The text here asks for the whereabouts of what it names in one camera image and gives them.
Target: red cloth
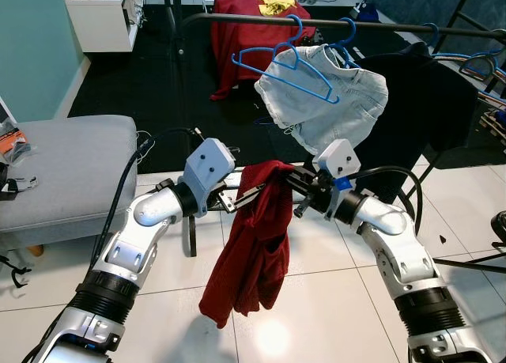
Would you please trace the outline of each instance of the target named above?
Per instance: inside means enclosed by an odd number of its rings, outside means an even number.
[[[243,170],[237,196],[261,183],[258,197],[237,211],[230,238],[207,283],[199,307],[223,328],[232,307],[247,316],[259,303],[271,309],[288,272],[286,229],[292,219],[292,189],[282,179],[293,170],[280,161]]]
[[[214,0],[215,13],[234,13],[241,15],[261,16],[259,4],[261,0]],[[300,19],[310,19],[309,13],[296,2],[296,8],[291,7],[276,17],[286,17],[289,14],[297,15]],[[241,23],[217,23],[211,25],[211,44],[217,61],[220,87],[210,99],[222,100],[227,97],[233,86],[239,80],[258,80],[260,75],[252,70],[242,68],[231,60],[232,53],[239,58],[239,51],[252,47],[275,47],[297,34],[298,27],[283,25],[252,25]],[[300,39],[304,36],[313,37],[314,27],[304,27]],[[260,70],[265,70],[272,60],[272,53],[250,52],[243,55],[243,62]]]

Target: denim shorts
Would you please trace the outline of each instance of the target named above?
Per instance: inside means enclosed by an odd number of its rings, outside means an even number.
[[[348,139],[353,147],[362,142],[383,113],[388,101],[385,77],[364,69],[339,67],[336,51],[326,44],[297,47],[300,59],[309,62],[331,84],[331,104],[265,74],[255,83],[267,110],[280,128],[292,128],[292,136],[311,154],[323,152],[335,139]],[[293,66],[292,49],[276,61]],[[267,72],[326,96],[329,87],[313,70],[299,63],[296,70],[272,62]]]

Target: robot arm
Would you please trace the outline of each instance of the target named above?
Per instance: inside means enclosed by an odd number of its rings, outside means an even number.
[[[465,326],[457,304],[403,210],[351,191],[346,179],[360,163],[345,140],[333,142],[315,161],[317,174],[296,168],[288,177],[305,196],[294,210],[308,207],[357,227],[374,251],[378,268],[409,333],[408,345],[420,363],[492,363],[478,337]],[[177,185],[136,198],[124,228],[101,253],[76,295],[36,347],[35,363],[111,363],[138,291],[157,256],[157,241],[183,217],[206,214],[210,198],[234,211],[262,187],[232,203],[220,182],[233,170],[233,157],[217,139],[206,139],[187,159]]]
[[[357,234],[376,256],[385,286],[408,331],[408,346],[420,363],[492,363],[436,264],[420,244],[410,216],[396,206],[351,191],[337,218],[358,225]]]
[[[157,256],[157,241],[183,217],[203,217],[234,158],[217,139],[206,139],[187,159],[177,185],[137,197],[126,223],[76,288],[49,335],[36,348],[34,363],[109,363],[123,326]]]

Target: wall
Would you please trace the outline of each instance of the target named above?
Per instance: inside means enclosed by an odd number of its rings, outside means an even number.
[[[0,96],[18,122],[51,119],[84,55],[64,0],[0,0]]]
[[[374,2],[382,13],[398,23],[421,25],[432,22],[446,26],[459,0],[368,0],[368,2]],[[490,29],[506,28],[506,0],[467,0],[463,12]],[[454,27],[476,29],[462,20],[457,20]],[[430,36],[426,36],[425,40],[430,40]],[[449,36],[442,51],[471,54],[499,47],[501,44],[493,40]]]

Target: teal wall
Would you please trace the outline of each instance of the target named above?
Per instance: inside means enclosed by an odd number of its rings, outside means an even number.
[[[0,0],[0,96],[18,122],[51,119],[84,55],[64,0]]]

